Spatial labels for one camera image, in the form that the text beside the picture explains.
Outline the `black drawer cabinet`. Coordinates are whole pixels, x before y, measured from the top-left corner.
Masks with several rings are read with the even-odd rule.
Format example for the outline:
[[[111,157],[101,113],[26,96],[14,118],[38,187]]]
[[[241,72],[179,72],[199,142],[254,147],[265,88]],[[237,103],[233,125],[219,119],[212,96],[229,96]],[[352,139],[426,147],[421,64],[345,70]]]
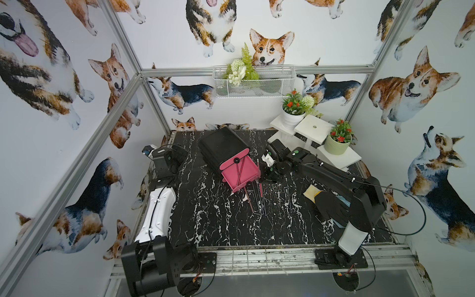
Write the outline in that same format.
[[[201,138],[198,148],[205,163],[216,174],[222,171],[220,165],[230,157],[250,147],[229,127],[213,131],[210,135]]]

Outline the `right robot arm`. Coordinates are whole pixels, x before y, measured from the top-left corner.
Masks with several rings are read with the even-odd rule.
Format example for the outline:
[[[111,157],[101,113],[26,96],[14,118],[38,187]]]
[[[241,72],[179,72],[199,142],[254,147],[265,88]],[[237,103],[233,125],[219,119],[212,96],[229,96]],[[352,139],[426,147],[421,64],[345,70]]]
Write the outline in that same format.
[[[320,192],[315,206],[324,220],[333,220],[344,228],[337,254],[354,256],[386,211],[378,179],[346,173],[302,147],[290,150],[277,139],[267,145],[261,165],[267,167],[264,179],[268,181],[282,183],[288,174],[296,173],[336,192]]]

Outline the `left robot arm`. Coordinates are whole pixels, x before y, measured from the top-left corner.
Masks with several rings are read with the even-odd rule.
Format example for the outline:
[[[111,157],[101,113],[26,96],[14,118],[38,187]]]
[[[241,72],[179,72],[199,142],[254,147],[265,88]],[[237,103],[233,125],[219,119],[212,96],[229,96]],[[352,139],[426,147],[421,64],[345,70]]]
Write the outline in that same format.
[[[176,202],[173,186],[188,151],[177,145],[150,145],[142,153],[153,162],[156,179],[151,182],[155,189],[150,192],[142,227],[121,255],[133,297],[146,297],[176,287],[183,268],[193,263],[197,255],[192,244],[174,248],[168,238],[171,211]]]

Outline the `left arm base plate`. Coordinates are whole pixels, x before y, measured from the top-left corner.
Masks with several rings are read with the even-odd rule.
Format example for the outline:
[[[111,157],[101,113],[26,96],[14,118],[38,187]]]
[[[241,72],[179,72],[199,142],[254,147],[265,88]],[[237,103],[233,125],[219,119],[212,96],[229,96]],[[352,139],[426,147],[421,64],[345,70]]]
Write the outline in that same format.
[[[198,252],[197,254],[172,255],[170,266],[171,274],[179,276],[183,273],[215,273],[217,253]]]

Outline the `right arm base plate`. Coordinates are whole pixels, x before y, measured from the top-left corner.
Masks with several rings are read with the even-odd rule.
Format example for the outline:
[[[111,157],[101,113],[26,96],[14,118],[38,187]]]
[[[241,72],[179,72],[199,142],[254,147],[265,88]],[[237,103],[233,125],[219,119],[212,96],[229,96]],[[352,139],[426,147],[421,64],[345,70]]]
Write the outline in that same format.
[[[346,254],[339,247],[315,249],[314,255],[314,263],[320,270],[365,269],[369,267],[362,249],[358,249],[352,256]]]

